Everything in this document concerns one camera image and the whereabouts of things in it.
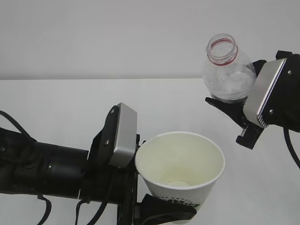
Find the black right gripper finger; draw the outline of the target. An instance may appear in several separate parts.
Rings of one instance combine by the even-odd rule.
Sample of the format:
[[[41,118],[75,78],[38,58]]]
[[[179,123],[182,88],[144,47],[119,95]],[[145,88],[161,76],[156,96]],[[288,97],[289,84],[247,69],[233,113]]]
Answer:
[[[251,63],[251,77],[257,77],[267,60],[257,60]]]
[[[246,116],[243,112],[243,104],[225,103],[210,97],[206,97],[205,101],[209,105],[217,108],[218,110],[222,111],[224,114],[229,116],[241,128],[247,127],[248,120],[246,119]]]

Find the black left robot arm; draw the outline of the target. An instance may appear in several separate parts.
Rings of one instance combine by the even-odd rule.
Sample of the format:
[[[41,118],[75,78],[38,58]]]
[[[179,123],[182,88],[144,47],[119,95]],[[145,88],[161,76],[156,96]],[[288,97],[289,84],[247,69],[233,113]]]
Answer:
[[[137,201],[138,172],[134,162],[121,169],[97,164],[97,152],[106,144],[99,133],[90,150],[37,142],[25,134],[0,131],[0,191],[10,195],[35,195],[46,202],[41,219],[51,211],[47,196],[78,199],[80,204],[100,202],[91,219],[95,224],[108,203],[118,205],[119,225],[158,225],[191,219],[196,210],[179,201],[164,201],[145,195]]]

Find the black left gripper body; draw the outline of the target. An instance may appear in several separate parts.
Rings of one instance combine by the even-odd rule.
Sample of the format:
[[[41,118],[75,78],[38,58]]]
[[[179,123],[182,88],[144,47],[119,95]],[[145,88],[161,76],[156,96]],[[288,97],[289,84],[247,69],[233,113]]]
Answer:
[[[110,203],[117,205],[116,224],[144,225],[147,199],[143,198],[141,202],[137,200],[138,172],[134,161],[131,159],[125,168],[109,164],[112,142],[112,138],[107,138],[102,133],[93,138],[80,180],[78,205],[100,203],[87,222],[89,225],[95,225],[99,221]]]

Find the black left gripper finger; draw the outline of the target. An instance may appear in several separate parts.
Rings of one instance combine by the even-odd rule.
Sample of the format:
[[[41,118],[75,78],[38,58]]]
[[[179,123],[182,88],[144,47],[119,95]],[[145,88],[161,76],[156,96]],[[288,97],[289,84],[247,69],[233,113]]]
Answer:
[[[190,220],[196,215],[192,206],[164,201],[146,194],[135,205],[135,223],[137,225],[160,225],[163,223]]]

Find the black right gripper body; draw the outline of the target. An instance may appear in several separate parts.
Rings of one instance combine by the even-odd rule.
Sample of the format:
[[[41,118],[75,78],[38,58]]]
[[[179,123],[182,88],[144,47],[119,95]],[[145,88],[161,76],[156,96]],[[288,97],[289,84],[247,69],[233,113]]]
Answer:
[[[278,51],[276,60],[284,58],[286,58],[286,63],[262,114],[268,126],[276,125],[299,132],[300,56],[292,52]],[[263,130],[264,128],[248,121],[247,127],[237,137],[236,142],[252,149]]]

